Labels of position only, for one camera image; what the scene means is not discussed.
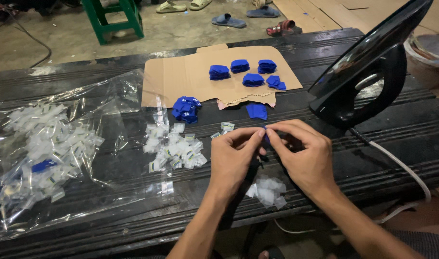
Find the green plastic stool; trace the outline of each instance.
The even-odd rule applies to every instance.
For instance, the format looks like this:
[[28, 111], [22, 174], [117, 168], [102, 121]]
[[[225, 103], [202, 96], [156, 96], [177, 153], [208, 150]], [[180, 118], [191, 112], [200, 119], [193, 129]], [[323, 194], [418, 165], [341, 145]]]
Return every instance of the green plastic stool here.
[[[100, 45], [108, 43], [107, 40], [103, 38], [103, 33], [122, 29], [134, 29], [136, 36], [144, 38], [141, 15], [133, 0], [119, 0], [119, 4], [106, 8], [101, 5], [100, 0], [82, 0], [82, 5], [84, 6]], [[110, 12], [124, 12], [128, 21], [109, 24], [104, 14]]]

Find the clothes iron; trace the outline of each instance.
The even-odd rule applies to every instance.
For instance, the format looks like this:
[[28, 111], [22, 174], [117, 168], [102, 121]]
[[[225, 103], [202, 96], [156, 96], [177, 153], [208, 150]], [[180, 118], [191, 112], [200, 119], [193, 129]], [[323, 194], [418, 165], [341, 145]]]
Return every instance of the clothes iron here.
[[[433, 0], [411, 0], [367, 33], [315, 81], [309, 109], [340, 129], [349, 129], [380, 113], [399, 95], [405, 82], [403, 42], [418, 26]], [[384, 79], [376, 99], [354, 109], [359, 92]]]

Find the forearm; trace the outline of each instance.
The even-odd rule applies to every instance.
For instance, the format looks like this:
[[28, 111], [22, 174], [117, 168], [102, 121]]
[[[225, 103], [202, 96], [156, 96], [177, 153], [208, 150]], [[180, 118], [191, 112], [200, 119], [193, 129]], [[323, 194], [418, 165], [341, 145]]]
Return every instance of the forearm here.
[[227, 202], [227, 198], [222, 197], [214, 189], [207, 189], [196, 215], [167, 259], [210, 258], [218, 224]]
[[423, 258], [375, 224], [339, 188], [325, 188], [310, 198], [341, 229], [362, 258]]

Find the stack of blue paper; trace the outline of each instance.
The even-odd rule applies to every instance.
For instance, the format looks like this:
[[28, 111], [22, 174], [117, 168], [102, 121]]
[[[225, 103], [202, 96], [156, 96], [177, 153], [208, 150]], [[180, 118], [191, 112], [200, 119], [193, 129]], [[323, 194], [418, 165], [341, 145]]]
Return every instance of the stack of blue paper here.
[[250, 103], [247, 105], [248, 115], [252, 119], [267, 120], [266, 106], [262, 103]]
[[197, 122], [197, 108], [202, 104], [194, 97], [179, 97], [173, 105], [172, 115], [177, 120], [184, 120], [188, 124]]
[[248, 87], [257, 87], [264, 84], [264, 78], [258, 74], [246, 74], [242, 84]]
[[210, 80], [223, 80], [229, 78], [229, 68], [225, 65], [212, 65], [210, 66]]
[[250, 64], [246, 59], [237, 59], [231, 63], [231, 71], [234, 74], [245, 72], [250, 69]]
[[277, 65], [270, 59], [262, 59], [258, 62], [258, 73], [271, 74], [276, 71]]
[[266, 83], [269, 84], [269, 87], [275, 88], [277, 90], [286, 90], [287, 86], [284, 82], [280, 82], [279, 76], [269, 76], [268, 79], [266, 79]]

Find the large plastic bag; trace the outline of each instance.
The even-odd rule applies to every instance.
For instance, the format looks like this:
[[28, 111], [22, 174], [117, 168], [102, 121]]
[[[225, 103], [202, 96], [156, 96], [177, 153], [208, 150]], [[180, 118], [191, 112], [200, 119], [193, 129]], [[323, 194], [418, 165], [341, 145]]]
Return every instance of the large plastic bag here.
[[146, 124], [168, 126], [160, 101], [141, 110], [143, 80], [135, 70], [36, 101], [0, 102], [0, 240], [173, 198], [169, 171], [147, 173], [153, 158], [138, 139]]

